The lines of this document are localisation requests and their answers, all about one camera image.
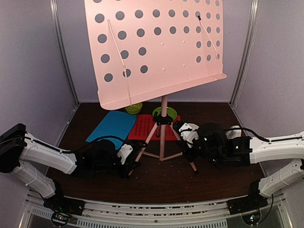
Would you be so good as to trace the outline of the pink music stand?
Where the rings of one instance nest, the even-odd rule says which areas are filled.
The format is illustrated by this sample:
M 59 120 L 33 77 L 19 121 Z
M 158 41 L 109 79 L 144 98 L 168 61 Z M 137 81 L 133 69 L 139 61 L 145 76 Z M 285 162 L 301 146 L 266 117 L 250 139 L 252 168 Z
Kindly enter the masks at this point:
M 86 0 L 87 32 L 102 108 L 161 98 L 152 128 L 172 130 L 167 96 L 226 78 L 220 0 Z M 173 130 L 176 138 L 181 140 Z

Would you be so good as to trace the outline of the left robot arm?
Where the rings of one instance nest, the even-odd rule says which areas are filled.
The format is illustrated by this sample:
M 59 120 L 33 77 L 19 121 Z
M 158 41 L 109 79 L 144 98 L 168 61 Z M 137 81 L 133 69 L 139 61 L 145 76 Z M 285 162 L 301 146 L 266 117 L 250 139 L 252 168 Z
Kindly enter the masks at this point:
M 58 211 L 64 211 L 68 200 L 60 193 L 60 185 L 39 172 L 30 161 L 68 175 L 94 176 L 115 171 L 120 178 L 126 178 L 140 166 L 136 159 L 146 146 L 144 141 L 109 135 L 98 137 L 79 149 L 64 150 L 39 140 L 27 132 L 24 124 L 18 123 L 0 136 L 0 171 L 15 175 L 43 199 L 49 199 Z

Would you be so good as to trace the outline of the green plate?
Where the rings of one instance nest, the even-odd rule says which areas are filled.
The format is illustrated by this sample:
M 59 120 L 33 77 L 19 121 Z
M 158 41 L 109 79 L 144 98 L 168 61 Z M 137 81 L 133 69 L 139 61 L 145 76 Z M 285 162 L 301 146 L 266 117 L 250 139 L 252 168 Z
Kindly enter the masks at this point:
M 159 116 L 162 113 L 162 108 L 157 107 L 153 110 L 152 116 Z M 171 107 L 167 107 L 167 115 L 170 116 L 174 121 L 177 119 L 178 114 L 177 111 Z

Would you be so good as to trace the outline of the red sheet music mat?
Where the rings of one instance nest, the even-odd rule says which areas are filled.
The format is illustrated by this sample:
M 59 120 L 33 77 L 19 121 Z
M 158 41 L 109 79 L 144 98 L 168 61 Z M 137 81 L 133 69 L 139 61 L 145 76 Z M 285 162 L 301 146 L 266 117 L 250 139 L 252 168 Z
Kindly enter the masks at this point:
M 180 115 L 173 121 L 180 121 Z M 148 137 L 150 131 L 152 130 L 155 122 L 153 121 L 153 117 L 150 114 L 140 114 L 137 116 L 136 122 L 134 127 L 131 129 L 128 140 L 140 140 L 145 141 Z M 153 134 L 151 140 L 152 141 L 159 141 L 160 136 L 158 137 L 158 130 Z M 165 133 L 165 140 L 166 141 L 176 141 L 176 137 L 172 131 L 172 129 L 167 125 L 166 126 L 166 133 Z

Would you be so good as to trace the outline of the blue cloth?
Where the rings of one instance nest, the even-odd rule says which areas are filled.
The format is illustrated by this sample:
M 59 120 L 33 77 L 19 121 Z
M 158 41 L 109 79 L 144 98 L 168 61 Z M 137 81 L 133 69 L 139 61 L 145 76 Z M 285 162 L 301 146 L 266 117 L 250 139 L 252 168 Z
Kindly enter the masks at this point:
M 135 125 L 137 116 L 120 111 L 110 111 L 100 124 L 92 131 L 86 142 L 101 136 L 116 136 L 123 141 Z

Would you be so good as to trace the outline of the small green bowl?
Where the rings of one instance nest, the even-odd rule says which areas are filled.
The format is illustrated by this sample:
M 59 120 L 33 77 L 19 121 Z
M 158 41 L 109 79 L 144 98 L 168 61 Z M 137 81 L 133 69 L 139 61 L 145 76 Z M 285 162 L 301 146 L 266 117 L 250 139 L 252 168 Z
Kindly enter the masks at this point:
M 125 110 L 128 114 L 136 115 L 142 110 L 142 103 L 133 104 L 125 107 Z

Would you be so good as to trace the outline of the grey metronome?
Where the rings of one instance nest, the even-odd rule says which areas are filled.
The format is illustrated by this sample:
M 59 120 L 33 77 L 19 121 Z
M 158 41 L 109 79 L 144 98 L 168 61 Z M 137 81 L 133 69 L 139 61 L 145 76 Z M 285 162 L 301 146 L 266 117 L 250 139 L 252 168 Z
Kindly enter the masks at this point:
M 240 126 L 233 125 L 226 131 L 225 134 L 226 134 L 227 139 L 234 139 L 237 137 L 241 137 L 242 130 L 240 129 Z

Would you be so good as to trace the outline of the aluminium front rail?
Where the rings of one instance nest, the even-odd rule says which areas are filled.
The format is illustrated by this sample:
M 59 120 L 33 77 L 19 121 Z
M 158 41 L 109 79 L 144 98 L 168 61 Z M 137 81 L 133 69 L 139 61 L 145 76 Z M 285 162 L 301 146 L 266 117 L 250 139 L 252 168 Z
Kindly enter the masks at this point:
M 72 215 L 68 228 L 247 228 L 249 214 L 261 213 L 259 228 L 291 228 L 281 191 L 261 209 L 231 214 L 228 199 L 175 204 L 126 204 L 84 200 L 81 215 Z

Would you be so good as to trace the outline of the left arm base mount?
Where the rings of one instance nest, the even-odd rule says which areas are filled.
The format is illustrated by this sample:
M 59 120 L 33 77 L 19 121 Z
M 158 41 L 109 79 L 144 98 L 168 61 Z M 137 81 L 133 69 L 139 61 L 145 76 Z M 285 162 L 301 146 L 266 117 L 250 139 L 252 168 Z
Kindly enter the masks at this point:
M 65 226 L 73 215 L 81 216 L 85 207 L 85 202 L 78 199 L 44 199 L 44 207 L 53 211 L 51 222 L 57 226 Z

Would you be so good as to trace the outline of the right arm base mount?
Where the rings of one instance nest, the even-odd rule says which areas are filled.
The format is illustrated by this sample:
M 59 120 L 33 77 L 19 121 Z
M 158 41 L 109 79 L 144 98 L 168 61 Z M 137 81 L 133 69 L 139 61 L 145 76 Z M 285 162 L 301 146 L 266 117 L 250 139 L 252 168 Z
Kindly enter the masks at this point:
M 268 205 L 267 198 L 245 196 L 227 201 L 230 215 L 240 214 L 242 221 L 248 226 L 254 226 L 261 222 L 261 208 Z

